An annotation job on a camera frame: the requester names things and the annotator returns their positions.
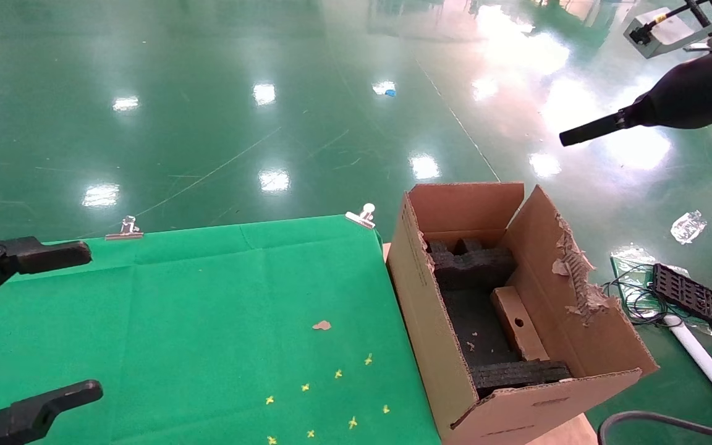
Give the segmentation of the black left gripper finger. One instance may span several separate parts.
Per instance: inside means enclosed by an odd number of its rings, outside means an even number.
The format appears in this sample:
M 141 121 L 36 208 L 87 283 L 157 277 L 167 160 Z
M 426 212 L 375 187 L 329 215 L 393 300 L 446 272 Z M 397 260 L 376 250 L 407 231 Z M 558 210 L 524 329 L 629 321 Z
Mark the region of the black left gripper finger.
M 0 240 L 0 286 L 15 275 L 35 275 L 90 264 L 87 243 L 45 245 L 36 237 Z
M 43 392 L 0 409 L 0 444 L 27 444 L 43 439 L 62 412 L 94 403 L 103 397 L 97 380 Z

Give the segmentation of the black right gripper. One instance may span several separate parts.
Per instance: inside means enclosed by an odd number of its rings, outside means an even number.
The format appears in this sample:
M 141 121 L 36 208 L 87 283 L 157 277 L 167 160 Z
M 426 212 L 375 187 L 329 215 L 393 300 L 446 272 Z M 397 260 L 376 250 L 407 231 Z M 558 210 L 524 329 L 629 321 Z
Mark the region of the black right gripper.
M 712 53 L 677 65 L 615 114 L 559 133 L 573 146 L 636 126 L 701 129 L 712 124 Z

